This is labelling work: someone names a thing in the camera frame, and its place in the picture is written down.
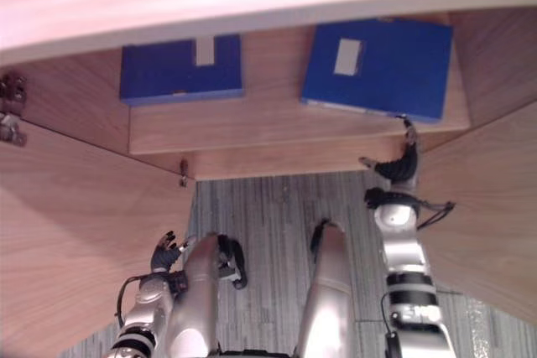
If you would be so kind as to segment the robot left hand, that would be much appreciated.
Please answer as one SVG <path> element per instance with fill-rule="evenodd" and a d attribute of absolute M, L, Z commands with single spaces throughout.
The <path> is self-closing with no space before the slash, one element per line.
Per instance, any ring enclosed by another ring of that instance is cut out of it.
<path fill-rule="evenodd" d="M 176 234 L 166 232 L 157 242 L 150 259 L 151 273 L 169 272 L 179 257 L 197 240 L 196 236 L 187 236 L 179 244 L 175 242 Z"/>

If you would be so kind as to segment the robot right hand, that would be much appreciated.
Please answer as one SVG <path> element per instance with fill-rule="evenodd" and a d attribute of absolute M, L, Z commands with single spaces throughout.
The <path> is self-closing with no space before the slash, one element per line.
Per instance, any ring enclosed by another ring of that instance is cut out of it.
<path fill-rule="evenodd" d="M 419 167 L 419 136 L 410 119 L 405 115 L 397 116 L 405 127 L 404 149 L 402 155 L 392 161 L 379 162 L 368 157 L 360 157 L 359 163 L 371 169 L 392 185 L 408 185 L 413 189 L 417 181 Z"/>

